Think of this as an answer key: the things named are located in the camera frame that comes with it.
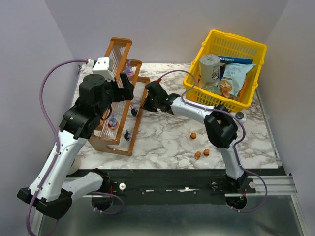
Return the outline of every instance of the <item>chip bag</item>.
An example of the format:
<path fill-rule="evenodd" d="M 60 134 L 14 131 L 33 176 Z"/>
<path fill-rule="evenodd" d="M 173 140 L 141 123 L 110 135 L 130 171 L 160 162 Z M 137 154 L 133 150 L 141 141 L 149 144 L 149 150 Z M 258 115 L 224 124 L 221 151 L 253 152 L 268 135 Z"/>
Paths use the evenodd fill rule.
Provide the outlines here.
<path fill-rule="evenodd" d="M 231 63 L 226 65 L 223 77 L 220 82 L 222 96 L 237 100 L 246 79 L 246 74 L 256 64 L 244 65 Z"/>

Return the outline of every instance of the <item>small bottle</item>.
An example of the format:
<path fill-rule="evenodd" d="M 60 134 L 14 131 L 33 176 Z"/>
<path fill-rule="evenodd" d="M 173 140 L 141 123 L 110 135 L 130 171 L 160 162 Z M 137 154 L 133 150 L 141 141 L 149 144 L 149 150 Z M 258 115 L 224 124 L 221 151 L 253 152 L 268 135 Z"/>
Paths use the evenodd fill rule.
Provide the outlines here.
<path fill-rule="evenodd" d="M 204 154 L 205 156 L 209 156 L 210 150 L 209 150 L 209 149 L 205 149 L 205 150 L 203 151 L 203 154 Z"/>
<path fill-rule="evenodd" d="M 195 139 L 197 137 L 196 133 L 191 133 L 190 138 Z"/>
<path fill-rule="evenodd" d="M 128 132 L 128 130 L 124 134 L 124 139 L 126 139 L 126 141 L 130 141 L 130 139 L 131 139 L 131 134 Z"/>
<path fill-rule="evenodd" d="M 195 159 L 196 159 L 196 160 L 199 160 L 200 157 L 201 157 L 201 152 L 199 152 L 199 151 L 196 152 L 196 153 L 195 153 Z"/>
<path fill-rule="evenodd" d="M 131 114 L 132 114 L 133 117 L 137 117 L 138 110 L 135 109 L 134 107 L 131 107 Z"/>

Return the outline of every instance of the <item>marble countertop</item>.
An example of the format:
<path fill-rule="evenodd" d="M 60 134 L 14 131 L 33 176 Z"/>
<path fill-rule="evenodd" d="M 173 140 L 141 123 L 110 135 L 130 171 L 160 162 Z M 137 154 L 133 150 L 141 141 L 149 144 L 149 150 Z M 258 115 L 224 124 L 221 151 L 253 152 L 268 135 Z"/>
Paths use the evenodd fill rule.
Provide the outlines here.
<path fill-rule="evenodd" d="M 189 64 L 142 64 L 139 76 L 157 80 L 163 73 L 174 70 L 189 70 Z M 91 68 L 83 65 L 79 82 L 84 76 L 91 74 Z M 168 93 L 184 92 L 183 79 L 180 72 L 165 76 L 161 82 Z M 73 102 L 78 97 L 78 85 Z M 135 89 L 135 97 L 142 92 Z M 263 118 L 260 103 L 255 94 L 252 105 L 244 110 L 247 114 L 245 140 L 238 145 L 239 155 L 245 168 L 277 168 L 276 156 L 270 142 L 269 134 Z M 125 126 L 133 117 L 128 114 Z M 190 139 L 191 132 L 197 134 L 195 140 Z M 122 146 L 128 142 L 121 139 Z M 209 156 L 201 155 L 195 160 L 197 151 L 210 150 Z M 220 152 L 209 142 L 204 125 L 182 116 L 168 113 L 151 113 L 144 111 L 139 126 L 132 156 L 122 156 L 96 151 L 90 143 L 81 149 L 81 169 L 223 169 L 225 168 Z"/>

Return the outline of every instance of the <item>small toy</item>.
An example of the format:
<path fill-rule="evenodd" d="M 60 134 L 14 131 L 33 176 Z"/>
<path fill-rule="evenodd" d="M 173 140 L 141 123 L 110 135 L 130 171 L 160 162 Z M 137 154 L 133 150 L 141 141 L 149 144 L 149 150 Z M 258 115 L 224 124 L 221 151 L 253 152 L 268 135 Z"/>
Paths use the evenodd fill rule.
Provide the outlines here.
<path fill-rule="evenodd" d="M 118 120 L 115 119 L 115 115 L 116 113 L 114 113 L 110 120 L 108 121 L 108 128 L 110 128 L 111 130 L 115 130 L 119 126 L 119 122 Z"/>
<path fill-rule="evenodd" d="M 131 134 L 128 132 L 128 130 L 127 130 L 127 132 L 124 134 L 124 138 L 125 138 L 127 141 L 130 141 L 130 139 L 131 139 Z"/>
<path fill-rule="evenodd" d="M 134 107 L 131 107 L 131 114 L 132 114 L 133 117 L 137 117 L 138 109 L 136 109 Z"/>
<path fill-rule="evenodd" d="M 130 62 L 128 61 L 128 63 L 126 64 L 126 69 L 123 71 L 124 73 L 127 74 L 128 79 L 130 79 L 132 76 L 134 76 L 134 72 L 132 71 L 132 67 L 130 66 Z"/>
<path fill-rule="evenodd" d="M 197 137 L 196 133 L 191 133 L 190 138 L 195 139 Z"/>
<path fill-rule="evenodd" d="M 199 160 L 200 157 L 201 157 L 201 152 L 199 152 L 199 151 L 196 152 L 196 153 L 195 153 L 195 159 L 196 159 L 196 160 Z"/>
<path fill-rule="evenodd" d="M 203 154 L 204 154 L 205 156 L 209 156 L 210 150 L 209 150 L 209 149 L 205 149 L 205 150 L 203 151 Z"/>

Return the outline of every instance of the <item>orange snack piece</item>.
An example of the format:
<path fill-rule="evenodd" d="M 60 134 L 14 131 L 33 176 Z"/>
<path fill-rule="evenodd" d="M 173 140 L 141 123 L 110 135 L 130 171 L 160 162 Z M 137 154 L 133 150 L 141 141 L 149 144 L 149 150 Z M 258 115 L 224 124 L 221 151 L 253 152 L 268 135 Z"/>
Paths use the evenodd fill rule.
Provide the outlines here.
<path fill-rule="evenodd" d="M 191 133 L 190 138 L 195 139 L 197 137 L 196 133 Z"/>
<path fill-rule="evenodd" d="M 201 152 L 199 152 L 199 151 L 196 152 L 196 153 L 195 153 L 195 159 L 196 159 L 196 160 L 199 160 L 200 157 L 201 157 Z"/>
<path fill-rule="evenodd" d="M 210 150 L 209 150 L 209 149 L 205 149 L 205 150 L 203 151 L 203 154 L 204 154 L 205 156 L 209 156 Z"/>

